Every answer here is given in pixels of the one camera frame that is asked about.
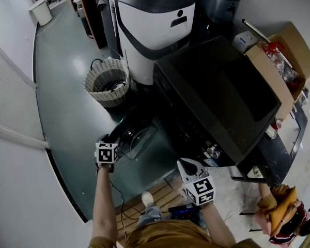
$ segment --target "yellow cloth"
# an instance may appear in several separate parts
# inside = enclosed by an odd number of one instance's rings
[[[112,248],[114,244],[106,238],[95,237],[89,248]],[[219,248],[211,243],[210,237],[190,221],[158,221],[133,231],[125,248],[197,247]],[[260,248],[252,239],[237,243],[232,248]]]
[[[296,188],[289,188],[287,185],[281,185],[271,189],[270,195],[261,199],[257,205],[271,222],[272,231],[274,231],[282,220],[290,204],[297,200]],[[289,214],[285,224],[291,220],[296,210]]]

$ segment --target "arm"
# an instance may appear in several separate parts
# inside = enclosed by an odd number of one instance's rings
[[[233,234],[226,226],[214,204],[202,205],[202,213],[208,226],[211,241],[214,244],[224,248],[229,248],[236,244]]]
[[[97,178],[92,238],[96,236],[105,237],[116,243],[117,235],[116,214],[109,181],[109,166],[105,165],[100,168]]]

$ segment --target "trash can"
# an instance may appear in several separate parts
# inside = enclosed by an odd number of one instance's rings
[[[30,8],[35,17],[37,18],[40,26],[46,25],[52,19],[51,11],[48,7],[47,0],[38,0]]]

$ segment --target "white shoe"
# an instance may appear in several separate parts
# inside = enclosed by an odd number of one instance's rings
[[[154,204],[154,198],[148,191],[145,191],[141,194],[141,200],[143,201],[145,207],[149,206],[150,204]]]

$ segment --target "cardboard box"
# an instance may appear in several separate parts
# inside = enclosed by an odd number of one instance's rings
[[[279,98],[282,105],[276,118],[284,120],[294,104],[294,99],[284,80],[259,44],[247,51],[246,55]]]
[[[305,81],[310,77],[310,49],[292,22],[289,22],[281,32],[271,36],[270,40],[284,46],[280,51],[299,74],[297,86],[290,90],[294,100],[297,101]]]
[[[283,45],[284,49],[280,50],[298,73],[298,83],[294,89],[288,89],[279,72],[259,44],[247,51],[246,55],[281,101],[282,105],[276,118],[284,120],[302,92],[306,80],[310,77],[310,49],[291,22],[281,32],[272,35],[270,40]]]

